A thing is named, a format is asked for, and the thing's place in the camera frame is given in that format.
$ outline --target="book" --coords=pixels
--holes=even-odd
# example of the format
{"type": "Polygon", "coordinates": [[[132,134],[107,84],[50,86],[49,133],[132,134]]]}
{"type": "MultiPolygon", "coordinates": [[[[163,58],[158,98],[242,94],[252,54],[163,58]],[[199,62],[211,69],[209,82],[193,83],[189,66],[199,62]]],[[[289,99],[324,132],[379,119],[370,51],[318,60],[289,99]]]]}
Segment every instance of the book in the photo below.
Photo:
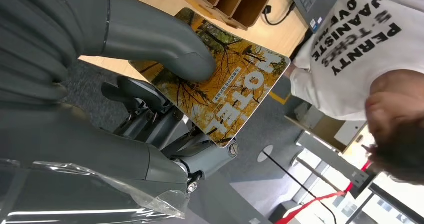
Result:
{"type": "Polygon", "coordinates": [[[283,75],[290,59],[222,30],[189,8],[176,15],[216,60],[202,83],[184,80],[155,61],[130,63],[217,145],[225,147],[283,75]]]}

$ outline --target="black cord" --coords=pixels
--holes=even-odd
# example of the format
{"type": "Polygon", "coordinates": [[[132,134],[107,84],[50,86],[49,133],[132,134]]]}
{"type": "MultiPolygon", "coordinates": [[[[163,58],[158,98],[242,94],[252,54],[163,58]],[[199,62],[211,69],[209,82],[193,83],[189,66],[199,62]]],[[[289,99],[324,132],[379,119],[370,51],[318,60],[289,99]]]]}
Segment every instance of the black cord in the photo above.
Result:
{"type": "MultiPolygon", "coordinates": [[[[308,188],[306,188],[302,183],[300,183],[292,174],[290,174],[286,169],[284,169],[284,167],[282,167],[278,162],[276,162],[270,155],[268,155],[265,151],[262,151],[262,153],[264,153],[272,162],[274,162],[274,164],[276,164],[281,170],[283,170],[287,175],[289,175],[297,184],[299,184],[304,190],[306,190],[313,198],[315,199],[318,198],[314,194],[312,194],[312,192],[308,188]]],[[[337,224],[337,220],[334,215],[334,212],[330,210],[330,208],[326,206],[324,203],[322,203],[321,201],[319,202],[333,215],[334,224],[337,224]]]]}
{"type": "Polygon", "coordinates": [[[290,13],[294,10],[295,7],[296,7],[296,4],[294,2],[292,2],[290,7],[289,7],[289,10],[287,10],[287,13],[285,14],[285,16],[280,21],[278,21],[276,23],[271,23],[271,21],[269,21],[268,16],[267,16],[267,14],[268,14],[267,9],[265,9],[265,12],[263,14],[265,15],[265,20],[267,21],[267,23],[269,25],[279,25],[290,15],[290,13]]]}

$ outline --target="person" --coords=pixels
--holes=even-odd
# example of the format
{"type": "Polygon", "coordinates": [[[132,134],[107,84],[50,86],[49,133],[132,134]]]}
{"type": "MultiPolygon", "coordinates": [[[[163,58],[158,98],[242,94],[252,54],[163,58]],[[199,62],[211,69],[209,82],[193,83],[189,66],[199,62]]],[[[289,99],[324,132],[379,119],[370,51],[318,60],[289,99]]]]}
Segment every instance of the person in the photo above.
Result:
{"type": "Polygon", "coordinates": [[[340,120],[368,120],[370,160],[424,184],[424,0],[338,0],[285,75],[340,120]]]}

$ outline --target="gray robotic hand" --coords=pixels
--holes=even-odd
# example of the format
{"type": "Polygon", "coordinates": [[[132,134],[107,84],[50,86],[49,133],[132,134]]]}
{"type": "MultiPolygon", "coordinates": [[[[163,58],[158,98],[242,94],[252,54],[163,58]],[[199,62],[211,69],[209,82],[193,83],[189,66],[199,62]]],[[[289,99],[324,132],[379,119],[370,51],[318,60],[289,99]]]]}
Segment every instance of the gray robotic hand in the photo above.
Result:
{"type": "Polygon", "coordinates": [[[0,0],[0,37],[1,222],[181,217],[187,173],[94,128],[61,102],[60,82],[80,55],[155,60],[204,81],[216,64],[188,25],[137,0],[0,0]]]}

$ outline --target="wooden cubby organizer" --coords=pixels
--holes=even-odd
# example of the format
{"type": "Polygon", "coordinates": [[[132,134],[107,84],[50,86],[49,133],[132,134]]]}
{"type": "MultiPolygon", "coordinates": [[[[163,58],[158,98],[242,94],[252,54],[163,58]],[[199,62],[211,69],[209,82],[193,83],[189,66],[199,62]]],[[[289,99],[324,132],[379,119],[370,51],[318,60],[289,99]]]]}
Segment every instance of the wooden cubby organizer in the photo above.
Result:
{"type": "Polygon", "coordinates": [[[186,0],[201,14],[235,28],[247,29],[261,16],[269,0],[186,0]]]}

